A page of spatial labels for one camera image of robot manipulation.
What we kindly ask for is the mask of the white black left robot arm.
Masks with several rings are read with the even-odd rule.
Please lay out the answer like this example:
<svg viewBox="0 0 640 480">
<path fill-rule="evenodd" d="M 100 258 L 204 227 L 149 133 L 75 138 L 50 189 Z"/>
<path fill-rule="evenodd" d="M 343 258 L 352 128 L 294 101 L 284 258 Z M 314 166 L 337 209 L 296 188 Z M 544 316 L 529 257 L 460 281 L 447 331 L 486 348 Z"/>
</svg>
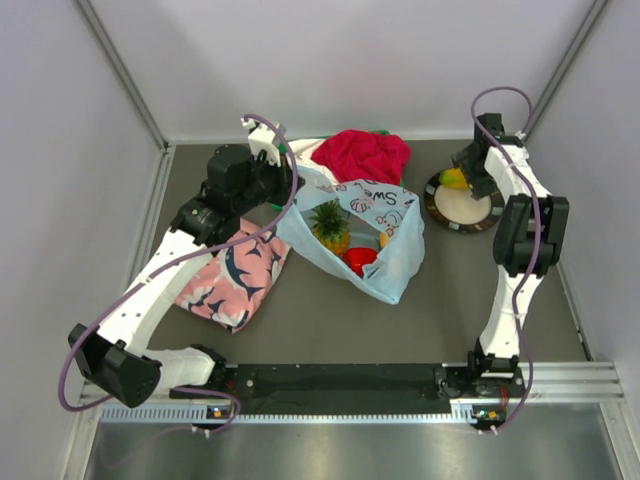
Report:
<svg viewBox="0 0 640 480">
<path fill-rule="evenodd" d="M 238 245 L 241 217 L 265 203 L 288 210 L 303 184 L 288 144 L 219 147 L 198 193 L 179 208 L 137 280 L 93 324 L 69 333 L 65 363 L 130 408 L 162 389 L 220 394 L 227 374 L 214 353 L 201 346 L 154 351 L 148 343 L 195 274 Z"/>
</svg>

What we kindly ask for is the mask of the light blue cartoon plastic bag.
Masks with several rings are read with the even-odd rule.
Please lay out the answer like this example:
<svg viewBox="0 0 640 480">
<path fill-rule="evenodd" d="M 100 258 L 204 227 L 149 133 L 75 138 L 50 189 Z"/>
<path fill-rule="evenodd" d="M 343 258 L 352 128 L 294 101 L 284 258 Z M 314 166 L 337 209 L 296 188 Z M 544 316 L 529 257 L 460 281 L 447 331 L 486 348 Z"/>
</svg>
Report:
<svg viewBox="0 0 640 480">
<path fill-rule="evenodd" d="M 346 280 L 367 295 L 387 304 L 397 304 L 410 279 L 418 272 L 425 255 L 424 221 L 420 199 L 398 185 L 370 180 L 332 183 L 317 170 L 298 168 L 305 185 L 294 204 L 277 224 L 277 235 L 316 267 Z M 338 200 L 349 222 L 352 247 L 368 247 L 378 252 L 377 260 L 364 267 L 364 277 L 356 275 L 342 260 L 327 250 L 311 231 L 310 217 L 316 206 Z M 380 233 L 389 236 L 385 248 Z"/>
</svg>

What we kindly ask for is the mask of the plastic pineapple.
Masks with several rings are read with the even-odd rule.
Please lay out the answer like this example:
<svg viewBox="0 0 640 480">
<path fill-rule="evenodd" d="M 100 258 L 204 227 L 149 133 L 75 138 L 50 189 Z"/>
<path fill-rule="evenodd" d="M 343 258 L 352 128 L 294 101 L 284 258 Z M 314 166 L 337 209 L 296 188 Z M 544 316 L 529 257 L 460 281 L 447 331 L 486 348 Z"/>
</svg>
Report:
<svg viewBox="0 0 640 480">
<path fill-rule="evenodd" d="M 334 255 L 344 255 L 350 244 L 349 222 L 342 214 L 338 200 L 322 203 L 312 209 L 311 231 L 315 238 Z"/>
</svg>

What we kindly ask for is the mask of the yellow green mango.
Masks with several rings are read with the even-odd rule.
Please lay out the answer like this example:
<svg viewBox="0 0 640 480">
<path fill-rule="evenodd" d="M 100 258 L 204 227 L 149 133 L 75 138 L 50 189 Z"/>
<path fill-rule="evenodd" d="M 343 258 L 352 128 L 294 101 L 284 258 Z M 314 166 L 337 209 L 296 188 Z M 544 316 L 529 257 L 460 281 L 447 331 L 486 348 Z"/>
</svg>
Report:
<svg viewBox="0 0 640 480">
<path fill-rule="evenodd" d="M 442 170 L 439 174 L 440 185 L 451 189 L 468 190 L 469 184 L 460 168 Z"/>
</svg>

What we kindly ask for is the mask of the yellow orange mango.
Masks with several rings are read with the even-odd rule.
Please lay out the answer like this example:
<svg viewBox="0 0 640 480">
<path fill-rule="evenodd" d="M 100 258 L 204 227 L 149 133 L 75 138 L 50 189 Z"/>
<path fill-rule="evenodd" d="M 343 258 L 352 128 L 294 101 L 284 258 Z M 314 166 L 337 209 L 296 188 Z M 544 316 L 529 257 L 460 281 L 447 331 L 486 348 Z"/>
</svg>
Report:
<svg viewBox="0 0 640 480">
<path fill-rule="evenodd" d="M 388 243 L 389 243 L 389 236 L 386 233 L 381 232 L 379 236 L 380 247 L 385 248 L 388 245 Z"/>
</svg>

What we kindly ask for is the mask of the red bell pepper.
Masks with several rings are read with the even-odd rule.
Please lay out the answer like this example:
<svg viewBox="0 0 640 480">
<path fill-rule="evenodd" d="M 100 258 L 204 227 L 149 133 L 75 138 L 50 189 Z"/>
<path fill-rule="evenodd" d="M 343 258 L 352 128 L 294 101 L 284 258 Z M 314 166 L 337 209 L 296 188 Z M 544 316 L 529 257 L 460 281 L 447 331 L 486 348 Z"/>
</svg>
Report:
<svg viewBox="0 0 640 480">
<path fill-rule="evenodd" d="M 364 267 L 373 264 L 377 260 L 378 252 L 368 247 L 352 247 L 347 249 L 343 256 L 343 262 L 360 278 L 364 277 Z"/>
</svg>

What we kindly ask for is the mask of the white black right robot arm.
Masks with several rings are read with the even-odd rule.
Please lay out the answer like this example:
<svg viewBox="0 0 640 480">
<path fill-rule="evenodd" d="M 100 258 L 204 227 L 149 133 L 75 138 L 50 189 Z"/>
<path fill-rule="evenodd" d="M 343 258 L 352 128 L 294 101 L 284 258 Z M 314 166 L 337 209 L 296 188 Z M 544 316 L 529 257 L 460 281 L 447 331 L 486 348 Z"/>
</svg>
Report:
<svg viewBox="0 0 640 480">
<path fill-rule="evenodd" d="M 466 372 L 469 388 L 487 396 L 521 378 L 523 326 L 536 290 L 559 261 L 570 205 L 540 183 L 523 141 L 505 132 L 500 114 L 476 116 L 474 123 L 472 143 L 453 163 L 473 198 L 498 195 L 504 201 L 492 247 L 496 294 Z"/>
</svg>

